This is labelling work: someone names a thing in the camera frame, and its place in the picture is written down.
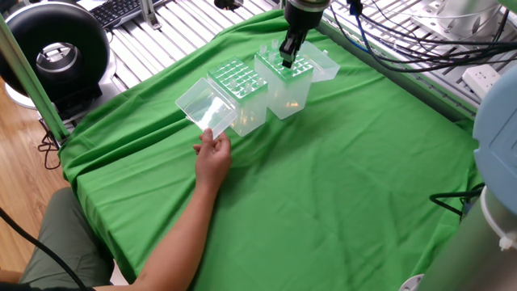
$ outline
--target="keyboard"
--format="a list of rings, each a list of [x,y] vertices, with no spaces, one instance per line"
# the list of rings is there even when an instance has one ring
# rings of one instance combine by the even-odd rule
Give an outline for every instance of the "keyboard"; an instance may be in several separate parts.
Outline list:
[[[162,0],[153,0],[156,6]],[[90,10],[90,13],[100,22],[103,28],[118,27],[141,13],[138,0],[107,0],[100,6]]]

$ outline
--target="robotic arm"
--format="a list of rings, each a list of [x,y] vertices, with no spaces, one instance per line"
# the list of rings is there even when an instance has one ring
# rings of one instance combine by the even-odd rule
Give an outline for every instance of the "robotic arm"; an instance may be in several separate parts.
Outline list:
[[[291,68],[307,32],[319,25],[323,11],[331,3],[332,0],[287,0],[284,16],[289,23],[289,29],[280,45],[280,56],[284,59],[282,65]],[[347,0],[347,3],[351,5],[352,14],[361,14],[363,5],[360,0]]]

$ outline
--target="clear plastic lid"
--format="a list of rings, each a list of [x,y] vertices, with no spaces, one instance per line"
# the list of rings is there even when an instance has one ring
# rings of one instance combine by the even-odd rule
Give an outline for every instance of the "clear plastic lid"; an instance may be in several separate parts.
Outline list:
[[[201,78],[179,97],[176,105],[201,130],[212,129],[214,139],[237,119],[231,101],[205,78]]]
[[[327,56],[326,51],[322,52],[308,41],[301,45],[298,57],[303,57],[314,67],[313,82],[332,80],[340,68],[340,65]]]

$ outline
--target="wooden floor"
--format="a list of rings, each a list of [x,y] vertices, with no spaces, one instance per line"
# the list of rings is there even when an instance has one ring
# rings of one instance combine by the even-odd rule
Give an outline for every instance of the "wooden floor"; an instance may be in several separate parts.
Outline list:
[[[69,185],[60,167],[45,169],[37,150],[44,135],[37,113],[13,103],[0,79],[0,207],[33,236],[52,194]],[[49,166],[59,162],[57,152],[48,157]],[[0,219],[0,268],[22,272],[33,248]]]

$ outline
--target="gray pants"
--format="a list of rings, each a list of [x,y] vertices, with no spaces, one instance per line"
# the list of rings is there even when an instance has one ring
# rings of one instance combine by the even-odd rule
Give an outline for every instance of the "gray pants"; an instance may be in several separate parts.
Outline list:
[[[43,217],[38,240],[59,255],[86,287],[110,284],[113,258],[88,225],[70,188],[54,193]],[[35,248],[20,283],[42,289],[78,287],[54,260],[38,248]]]

